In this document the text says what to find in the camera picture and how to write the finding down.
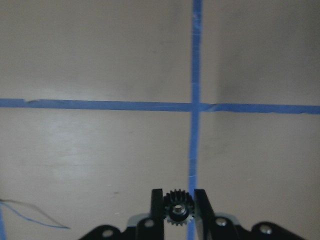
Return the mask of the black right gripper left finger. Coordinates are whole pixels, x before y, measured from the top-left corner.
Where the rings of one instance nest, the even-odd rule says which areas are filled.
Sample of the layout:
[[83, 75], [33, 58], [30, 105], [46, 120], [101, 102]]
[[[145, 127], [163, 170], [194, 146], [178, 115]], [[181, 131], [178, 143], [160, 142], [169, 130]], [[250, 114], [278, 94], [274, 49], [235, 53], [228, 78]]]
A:
[[151, 191], [149, 214], [138, 220], [134, 226], [120, 231], [113, 225], [100, 225], [81, 237], [82, 240], [163, 240], [164, 234], [164, 200], [163, 190]]

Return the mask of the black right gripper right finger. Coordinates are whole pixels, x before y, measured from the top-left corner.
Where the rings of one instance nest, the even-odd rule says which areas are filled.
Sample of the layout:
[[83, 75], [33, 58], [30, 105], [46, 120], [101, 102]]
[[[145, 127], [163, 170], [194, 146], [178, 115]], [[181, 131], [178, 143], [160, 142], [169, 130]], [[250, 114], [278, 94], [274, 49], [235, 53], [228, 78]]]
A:
[[231, 218], [216, 215], [204, 189], [194, 190], [195, 225], [200, 240], [301, 240], [302, 237], [268, 221], [261, 221], [251, 230]]

